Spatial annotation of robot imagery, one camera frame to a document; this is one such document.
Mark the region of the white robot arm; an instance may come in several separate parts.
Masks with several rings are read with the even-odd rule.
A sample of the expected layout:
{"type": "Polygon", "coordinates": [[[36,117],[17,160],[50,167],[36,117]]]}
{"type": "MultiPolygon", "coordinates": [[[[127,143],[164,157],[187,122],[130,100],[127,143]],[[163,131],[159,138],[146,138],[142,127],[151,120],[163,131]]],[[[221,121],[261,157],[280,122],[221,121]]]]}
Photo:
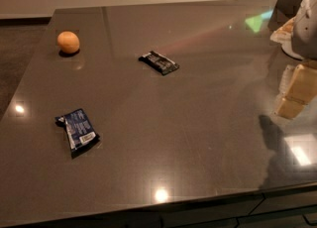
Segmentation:
{"type": "Polygon", "coordinates": [[[297,59],[317,59],[317,0],[302,0],[296,15],[275,30],[270,39],[297,59]]]}

